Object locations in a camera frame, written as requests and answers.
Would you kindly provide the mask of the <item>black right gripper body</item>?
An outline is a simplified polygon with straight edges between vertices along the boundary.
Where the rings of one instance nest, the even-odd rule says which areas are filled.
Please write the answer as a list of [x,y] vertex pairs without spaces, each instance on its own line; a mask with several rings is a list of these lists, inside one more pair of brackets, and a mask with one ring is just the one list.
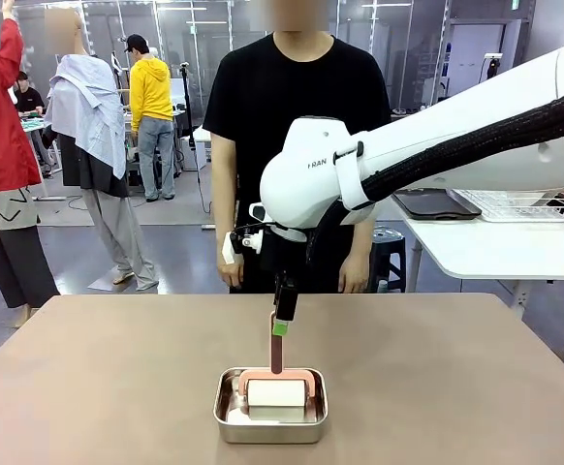
[[266,245],[268,269],[273,273],[275,290],[282,284],[293,284],[299,291],[307,290],[305,242],[272,239]]

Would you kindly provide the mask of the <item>person's right hand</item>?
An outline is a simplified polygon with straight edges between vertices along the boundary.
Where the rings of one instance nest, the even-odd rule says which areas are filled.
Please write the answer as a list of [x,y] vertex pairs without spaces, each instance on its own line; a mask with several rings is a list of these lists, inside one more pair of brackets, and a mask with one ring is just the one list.
[[220,279],[229,287],[238,289],[243,282],[243,258],[239,256],[233,263],[226,263],[222,254],[217,256],[217,271]]

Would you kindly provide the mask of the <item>person's left hand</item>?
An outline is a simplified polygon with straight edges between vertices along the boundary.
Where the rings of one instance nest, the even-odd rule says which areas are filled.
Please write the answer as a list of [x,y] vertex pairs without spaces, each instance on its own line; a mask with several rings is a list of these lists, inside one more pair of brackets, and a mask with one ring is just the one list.
[[369,257],[365,254],[350,254],[343,262],[338,281],[342,294],[361,294],[369,278]]

